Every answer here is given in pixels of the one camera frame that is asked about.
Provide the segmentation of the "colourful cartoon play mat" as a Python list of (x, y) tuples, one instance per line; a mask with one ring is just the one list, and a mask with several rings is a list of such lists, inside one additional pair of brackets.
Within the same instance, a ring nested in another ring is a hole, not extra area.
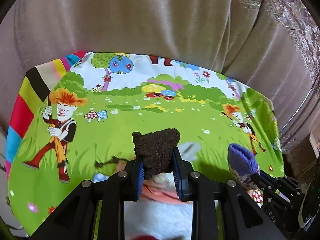
[(107, 178), (134, 158), (134, 132), (166, 128), (179, 131), (182, 157), (212, 180), (231, 177), (232, 143), (271, 176), (284, 174), (276, 117), (256, 90), (180, 61), (80, 51), (23, 79), (5, 152), (13, 214), (34, 233), (80, 181)]

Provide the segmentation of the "dark brown knitted cloth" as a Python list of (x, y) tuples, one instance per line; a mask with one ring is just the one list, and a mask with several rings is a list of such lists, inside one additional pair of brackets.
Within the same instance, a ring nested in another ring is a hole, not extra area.
[(180, 133), (175, 128), (142, 135), (133, 132), (133, 144), (136, 156), (141, 156), (144, 166), (144, 179), (152, 179), (161, 173), (171, 173), (171, 156), (180, 140)]

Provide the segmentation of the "white fluffy cloth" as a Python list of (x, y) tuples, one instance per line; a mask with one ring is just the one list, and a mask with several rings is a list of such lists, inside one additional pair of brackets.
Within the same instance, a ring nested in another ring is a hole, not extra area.
[(125, 203), (125, 238), (191, 239), (193, 203), (181, 202), (172, 173), (144, 181), (137, 202)]

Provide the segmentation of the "purple knitted sock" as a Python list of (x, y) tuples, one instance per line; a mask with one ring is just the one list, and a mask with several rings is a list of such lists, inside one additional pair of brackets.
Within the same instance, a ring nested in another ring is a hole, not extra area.
[(260, 173), (260, 166), (250, 150), (232, 143), (228, 146), (227, 160), (231, 174), (244, 188), (248, 190), (256, 190), (258, 188), (251, 176)]

